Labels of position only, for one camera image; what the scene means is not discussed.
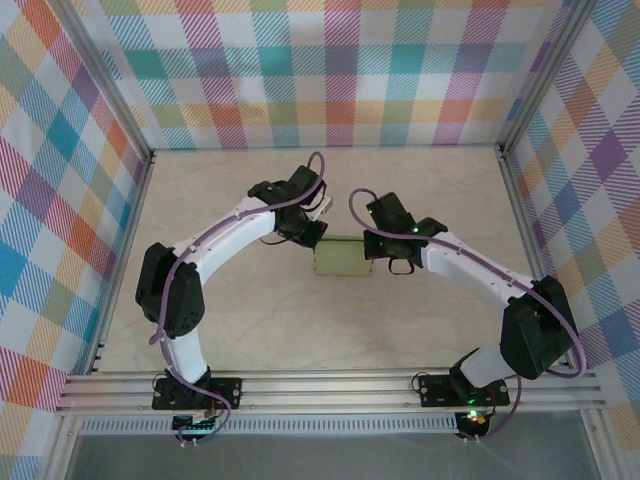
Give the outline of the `aluminium table side rail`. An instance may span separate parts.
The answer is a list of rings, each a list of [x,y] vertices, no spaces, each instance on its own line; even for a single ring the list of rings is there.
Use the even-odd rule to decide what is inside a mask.
[[[101,358],[99,351],[104,347],[108,332],[114,317],[115,307],[121,291],[124,274],[130,258],[131,249],[143,210],[145,198],[152,178],[157,152],[152,149],[143,161],[140,182],[134,191],[131,209],[123,232],[120,250],[116,258],[113,276],[106,290],[106,296],[100,307],[100,315],[93,330],[92,341],[88,353],[83,375],[92,375],[97,371],[97,363]]]
[[[579,377],[586,361],[565,290],[544,272],[512,168],[500,146],[495,147],[495,155],[533,273],[523,280],[509,276],[516,292],[509,296],[503,314],[501,352],[513,363],[516,374],[529,380],[543,374]]]

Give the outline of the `small black controller box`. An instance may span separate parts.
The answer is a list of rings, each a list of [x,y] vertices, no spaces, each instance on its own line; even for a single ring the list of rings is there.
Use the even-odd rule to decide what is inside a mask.
[[[476,410],[455,414],[458,433],[462,436],[484,436],[488,433],[490,420]]]

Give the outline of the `green circuit board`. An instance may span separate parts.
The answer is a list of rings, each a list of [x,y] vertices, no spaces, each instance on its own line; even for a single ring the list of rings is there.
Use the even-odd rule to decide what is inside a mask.
[[[171,421],[171,429],[175,432],[181,431],[186,434],[210,433],[217,424],[217,415],[212,410],[207,410],[197,414],[175,415]]]

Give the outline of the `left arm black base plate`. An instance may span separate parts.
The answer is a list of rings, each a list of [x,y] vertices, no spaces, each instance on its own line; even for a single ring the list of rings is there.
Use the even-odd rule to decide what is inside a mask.
[[[198,381],[196,386],[202,390],[223,397],[232,409],[240,407],[242,380],[240,378],[211,378]],[[186,387],[173,377],[160,377],[153,384],[153,410],[205,410],[222,409],[224,403]]]

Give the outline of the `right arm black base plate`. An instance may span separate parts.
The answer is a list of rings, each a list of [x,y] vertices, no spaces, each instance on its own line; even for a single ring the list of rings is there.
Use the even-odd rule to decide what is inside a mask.
[[[493,407],[510,404],[504,380],[496,380],[479,388],[451,375],[419,375],[417,391],[422,407]]]

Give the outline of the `aluminium frame post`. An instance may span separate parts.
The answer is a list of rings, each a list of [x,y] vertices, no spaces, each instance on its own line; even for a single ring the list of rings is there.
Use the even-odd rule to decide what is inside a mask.
[[[85,68],[103,94],[135,151],[146,163],[149,163],[153,159],[154,150],[149,146],[139,122],[129,108],[123,91],[105,60],[103,55],[105,41],[100,34],[97,34],[94,21],[84,20],[72,0],[47,0],[47,3],[68,34]]]
[[[505,157],[514,151],[524,135],[535,111],[538,109],[597,2],[598,0],[572,1],[566,19],[559,28],[557,37],[551,43],[540,62],[540,69],[531,83],[531,88],[516,111],[504,139],[498,143],[500,151]]]

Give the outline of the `wide aluminium mounting rail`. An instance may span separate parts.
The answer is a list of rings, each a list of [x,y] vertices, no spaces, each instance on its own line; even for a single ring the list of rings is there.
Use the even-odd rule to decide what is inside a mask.
[[[416,413],[421,410],[412,370],[223,371],[242,380],[237,414]],[[155,372],[98,372],[66,380],[58,415],[153,414]],[[605,395],[593,373],[579,379],[544,375],[522,382],[520,412],[602,409]]]

